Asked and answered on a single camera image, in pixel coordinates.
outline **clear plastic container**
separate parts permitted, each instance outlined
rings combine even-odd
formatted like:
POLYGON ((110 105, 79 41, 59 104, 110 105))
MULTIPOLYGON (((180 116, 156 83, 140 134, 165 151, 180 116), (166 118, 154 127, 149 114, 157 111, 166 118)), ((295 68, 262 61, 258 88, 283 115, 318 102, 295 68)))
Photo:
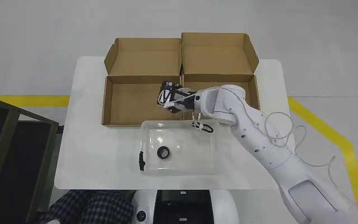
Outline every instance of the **clear plastic container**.
POLYGON ((212 133, 197 131, 191 120, 145 121, 142 123, 142 151, 145 175, 199 175, 218 173, 215 129, 218 122, 202 120, 212 133), (158 149, 165 146, 169 157, 159 158, 158 149))

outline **cardboard box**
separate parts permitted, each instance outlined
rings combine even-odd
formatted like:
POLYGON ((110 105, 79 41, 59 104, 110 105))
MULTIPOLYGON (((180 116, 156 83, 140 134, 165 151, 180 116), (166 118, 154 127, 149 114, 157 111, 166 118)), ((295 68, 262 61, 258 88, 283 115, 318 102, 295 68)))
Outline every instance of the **cardboard box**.
MULTIPOLYGON (((194 91, 233 84, 243 87, 246 101, 260 109, 254 71, 258 57, 247 34, 187 33, 181 35, 182 84, 194 91)), ((185 113, 185 119, 192 119, 185 113)))
POLYGON ((179 38, 117 38, 105 66, 108 72, 102 124, 139 127, 145 120, 181 120, 156 104, 162 81, 180 83, 179 38))

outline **cardboard box lid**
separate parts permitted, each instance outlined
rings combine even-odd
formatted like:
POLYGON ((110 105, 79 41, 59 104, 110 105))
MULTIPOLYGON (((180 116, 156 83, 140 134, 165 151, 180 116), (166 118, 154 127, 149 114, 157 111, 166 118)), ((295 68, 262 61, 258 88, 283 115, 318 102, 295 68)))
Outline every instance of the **cardboard box lid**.
POLYGON ((117 38, 106 58, 109 76, 178 76, 179 38, 117 38))
POLYGON ((185 75, 253 75, 258 65, 247 34, 184 32, 181 40, 185 75))

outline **white table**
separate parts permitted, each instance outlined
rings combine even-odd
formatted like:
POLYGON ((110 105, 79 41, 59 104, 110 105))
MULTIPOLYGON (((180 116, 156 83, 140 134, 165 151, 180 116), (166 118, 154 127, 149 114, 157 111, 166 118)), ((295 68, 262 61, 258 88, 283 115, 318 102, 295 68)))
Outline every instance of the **white table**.
MULTIPOLYGON (((104 57, 77 61, 65 129, 55 176, 59 189, 276 189, 266 170, 232 137, 221 150, 225 169, 217 175, 145 176, 139 170, 140 129, 101 125, 103 88, 107 75, 104 57)), ((255 72, 261 110, 290 114, 282 67, 277 60, 261 60, 255 72)), ((290 122, 270 120, 281 133, 290 122)), ((289 147, 294 147, 290 138, 289 147)))

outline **white robotic arm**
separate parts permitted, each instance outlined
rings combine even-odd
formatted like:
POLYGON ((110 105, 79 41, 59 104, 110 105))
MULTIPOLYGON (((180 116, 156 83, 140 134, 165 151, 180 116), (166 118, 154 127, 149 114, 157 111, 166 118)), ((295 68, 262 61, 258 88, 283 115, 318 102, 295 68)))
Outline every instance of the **white robotic arm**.
POLYGON ((198 91, 194 109, 230 125, 235 138, 275 179, 298 223, 358 223, 356 206, 307 168, 263 113, 246 104, 243 88, 224 85, 198 91))

